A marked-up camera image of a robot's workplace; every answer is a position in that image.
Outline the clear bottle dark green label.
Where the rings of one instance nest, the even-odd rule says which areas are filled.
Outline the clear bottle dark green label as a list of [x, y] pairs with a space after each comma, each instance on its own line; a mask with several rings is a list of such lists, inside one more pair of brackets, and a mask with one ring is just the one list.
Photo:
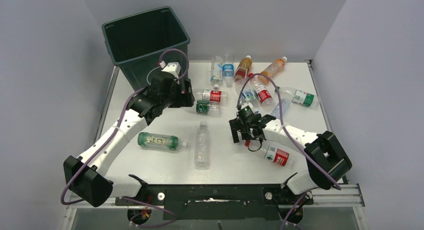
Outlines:
[[211, 117], [220, 117], [221, 105], [214, 101], [197, 100], [195, 103], [195, 112]]

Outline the clear bottle red label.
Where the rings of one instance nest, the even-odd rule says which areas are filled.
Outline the clear bottle red label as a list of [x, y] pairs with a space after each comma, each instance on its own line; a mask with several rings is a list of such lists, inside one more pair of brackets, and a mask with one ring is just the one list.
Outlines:
[[229, 94], [226, 91], [194, 89], [193, 95], [196, 100], [212, 101], [222, 106], [228, 106], [229, 104]]

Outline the clear unlabelled bottle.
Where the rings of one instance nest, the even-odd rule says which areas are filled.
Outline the clear unlabelled bottle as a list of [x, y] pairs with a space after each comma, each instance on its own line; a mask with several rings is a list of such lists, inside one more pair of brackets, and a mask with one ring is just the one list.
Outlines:
[[200, 122], [196, 133], [194, 164], [199, 170], [208, 169], [210, 165], [210, 131], [206, 121]]

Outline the red label bottle red cap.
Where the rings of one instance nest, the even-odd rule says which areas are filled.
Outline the red label bottle red cap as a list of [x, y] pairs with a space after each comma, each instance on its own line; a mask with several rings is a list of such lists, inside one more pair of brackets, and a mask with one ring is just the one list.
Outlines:
[[285, 150], [258, 140], [246, 140], [244, 145], [249, 152], [254, 153], [261, 159], [287, 169], [292, 169], [294, 167], [295, 159]]

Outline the green tinted bottle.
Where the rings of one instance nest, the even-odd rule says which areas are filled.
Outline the green tinted bottle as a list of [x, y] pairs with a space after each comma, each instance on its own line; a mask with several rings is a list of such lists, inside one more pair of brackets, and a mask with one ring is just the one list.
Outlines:
[[176, 151], [187, 148], [188, 143], [174, 135], [162, 135], [149, 132], [140, 132], [137, 143], [141, 147]]

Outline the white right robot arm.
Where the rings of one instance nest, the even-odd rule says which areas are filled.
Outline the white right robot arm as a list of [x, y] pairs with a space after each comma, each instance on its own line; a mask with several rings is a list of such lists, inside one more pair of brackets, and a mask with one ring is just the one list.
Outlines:
[[307, 170], [291, 176], [281, 189], [282, 199], [288, 203], [296, 202], [301, 193], [315, 188], [337, 187], [338, 181], [353, 166], [336, 135], [330, 131], [307, 132], [285, 125], [269, 114], [256, 114], [249, 106], [239, 107], [229, 125], [234, 143], [268, 140], [297, 150], [306, 158]]

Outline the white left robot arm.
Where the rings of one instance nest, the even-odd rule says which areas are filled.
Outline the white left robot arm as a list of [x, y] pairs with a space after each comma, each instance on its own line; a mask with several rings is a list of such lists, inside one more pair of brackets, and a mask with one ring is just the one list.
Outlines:
[[146, 184], [134, 174], [106, 178], [114, 160], [140, 132], [161, 116], [166, 108], [192, 107], [191, 80], [159, 72], [150, 85], [136, 90], [125, 101], [117, 121], [97, 142], [78, 157], [63, 163], [66, 187], [93, 207], [109, 198], [135, 197]]

